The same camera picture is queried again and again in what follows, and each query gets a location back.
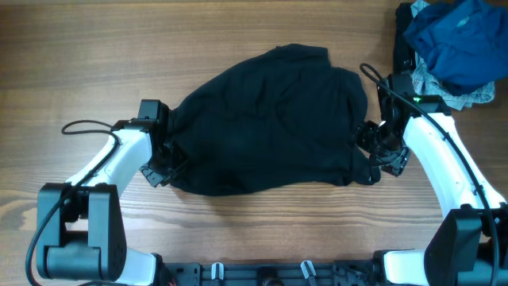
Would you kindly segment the light grey garment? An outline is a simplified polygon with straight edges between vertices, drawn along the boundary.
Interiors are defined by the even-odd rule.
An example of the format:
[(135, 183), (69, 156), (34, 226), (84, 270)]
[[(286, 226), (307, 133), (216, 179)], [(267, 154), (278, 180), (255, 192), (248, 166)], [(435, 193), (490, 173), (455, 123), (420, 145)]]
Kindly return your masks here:
[(445, 103), (456, 110), (472, 107), (474, 103), (487, 103), (495, 98), (495, 83), (489, 82), (471, 92), (462, 91), (450, 83), (439, 80), (427, 71), (424, 59), (414, 51), (415, 68), (410, 73), (414, 91), (418, 95), (439, 95)]

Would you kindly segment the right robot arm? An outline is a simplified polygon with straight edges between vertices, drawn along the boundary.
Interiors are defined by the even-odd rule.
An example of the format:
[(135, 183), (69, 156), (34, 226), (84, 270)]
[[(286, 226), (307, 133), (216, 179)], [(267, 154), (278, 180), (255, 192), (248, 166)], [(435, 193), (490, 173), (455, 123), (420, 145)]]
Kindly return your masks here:
[(436, 194), (443, 222), (424, 249), (375, 253), (386, 285), (505, 285), (507, 201), (486, 180), (439, 96), (379, 99), (381, 123), (363, 123), (356, 143), (371, 164), (400, 176), (414, 154)]

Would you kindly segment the black garment in pile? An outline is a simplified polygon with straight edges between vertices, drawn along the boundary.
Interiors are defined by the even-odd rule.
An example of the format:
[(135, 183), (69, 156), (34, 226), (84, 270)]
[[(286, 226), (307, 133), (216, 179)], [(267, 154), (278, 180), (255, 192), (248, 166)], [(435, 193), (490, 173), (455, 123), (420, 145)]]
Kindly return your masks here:
[(393, 50), (393, 70), (395, 74), (411, 72), (416, 68), (415, 51), (409, 46), (404, 37), (404, 32), (414, 18), (411, 6), (411, 3), (404, 2), (395, 11), (396, 30)]

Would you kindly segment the black polo shirt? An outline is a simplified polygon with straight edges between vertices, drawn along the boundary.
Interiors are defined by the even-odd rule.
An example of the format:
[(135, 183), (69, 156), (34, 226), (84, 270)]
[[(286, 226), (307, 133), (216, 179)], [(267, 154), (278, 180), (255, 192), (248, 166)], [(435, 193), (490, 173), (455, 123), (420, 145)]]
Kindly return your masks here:
[(289, 44), (243, 61), (171, 113), (181, 155), (171, 186), (208, 196), (288, 184), (372, 185), (380, 171), (357, 147), (368, 97), (326, 48)]

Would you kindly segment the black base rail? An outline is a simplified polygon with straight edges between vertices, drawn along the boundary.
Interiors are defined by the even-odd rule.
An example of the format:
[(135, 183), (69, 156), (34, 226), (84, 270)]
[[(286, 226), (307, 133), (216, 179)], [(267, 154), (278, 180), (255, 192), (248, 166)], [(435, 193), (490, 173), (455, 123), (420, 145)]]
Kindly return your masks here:
[(167, 285), (263, 286), (263, 285), (379, 285), (376, 267), (370, 261), (333, 263), (226, 264), (171, 263), (165, 265)]

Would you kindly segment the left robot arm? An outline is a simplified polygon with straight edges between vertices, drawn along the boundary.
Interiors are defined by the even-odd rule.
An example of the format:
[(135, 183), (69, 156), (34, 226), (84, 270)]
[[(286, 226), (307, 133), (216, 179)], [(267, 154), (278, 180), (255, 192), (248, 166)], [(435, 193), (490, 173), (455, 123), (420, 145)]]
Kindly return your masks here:
[(63, 183), (46, 183), (37, 198), (37, 230), (27, 249), (25, 275), (77, 280), (81, 285), (177, 285), (156, 253), (127, 245), (120, 197), (137, 172), (154, 185), (171, 174), (167, 120), (145, 115), (102, 123), (104, 148)]

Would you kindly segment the blue garment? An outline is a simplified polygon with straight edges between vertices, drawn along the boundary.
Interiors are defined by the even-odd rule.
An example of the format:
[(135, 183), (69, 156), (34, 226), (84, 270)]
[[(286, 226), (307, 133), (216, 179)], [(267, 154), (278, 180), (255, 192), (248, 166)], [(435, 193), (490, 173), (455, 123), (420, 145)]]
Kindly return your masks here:
[(481, 0), (436, 2), (404, 32), (426, 71), (452, 95), (507, 77), (507, 8)]

